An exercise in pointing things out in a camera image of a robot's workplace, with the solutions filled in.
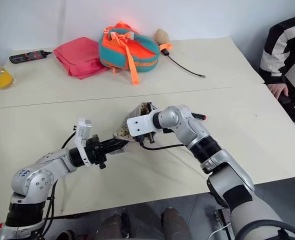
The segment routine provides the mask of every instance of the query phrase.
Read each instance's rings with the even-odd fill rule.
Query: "pink folded cloth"
[[[54,49],[54,54],[68,75],[78,79],[108,69],[100,62],[99,43],[84,36],[58,46]]]

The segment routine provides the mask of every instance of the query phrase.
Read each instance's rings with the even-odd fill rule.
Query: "table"
[[[193,112],[207,115],[205,127],[255,184],[295,177],[295,125],[263,84],[2,108],[0,222],[8,212],[13,174],[59,149],[78,117],[92,120],[91,134],[97,133],[103,141],[145,101],[160,109],[185,104]],[[158,134],[156,142],[153,147],[178,140],[173,134]],[[130,143],[126,153],[107,155],[106,165],[104,170],[81,167],[61,179],[56,188],[55,215],[209,191],[207,176],[184,147],[148,151]]]
[[[111,70],[79,80],[68,76],[52,54],[45,59],[13,64],[5,68],[15,85],[0,90],[0,108],[81,100],[133,97],[250,86],[263,83],[229,37],[172,42],[170,55],[201,78],[176,66],[166,56],[149,72],[139,73],[140,85],[133,86],[127,70]],[[15,51],[13,55],[30,52]]]

